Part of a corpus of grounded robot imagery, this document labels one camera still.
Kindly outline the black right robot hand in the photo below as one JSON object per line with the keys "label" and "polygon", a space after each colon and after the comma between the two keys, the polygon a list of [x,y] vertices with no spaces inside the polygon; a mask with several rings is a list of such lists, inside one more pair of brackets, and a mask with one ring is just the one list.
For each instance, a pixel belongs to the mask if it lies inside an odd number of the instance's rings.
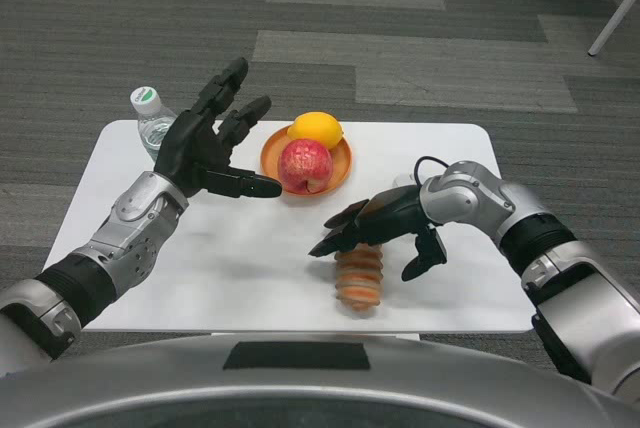
{"label": "black right robot hand", "polygon": [[325,237],[309,252],[313,257],[346,253],[359,244],[382,245],[414,234],[417,256],[404,268],[401,279],[414,280],[431,268],[447,263],[444,244],[420,203],[420,188],[392,188],[349,205],[324,223]]}

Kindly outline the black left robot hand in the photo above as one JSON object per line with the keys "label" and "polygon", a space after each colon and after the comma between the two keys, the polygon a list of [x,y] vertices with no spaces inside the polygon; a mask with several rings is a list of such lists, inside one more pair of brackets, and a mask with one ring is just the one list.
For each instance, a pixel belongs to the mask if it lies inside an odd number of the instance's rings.
{"label": "black left robot hand", "polygon": [[282,194],[277,180],[231,166],[233,149],[271,108],[267,96],[240,110],[230,108],[248,69],[245,58],[232,61],[206,84],[192,108],[177,117],[163,138],[154,171],[187,198],[201,190],[230,198]]}

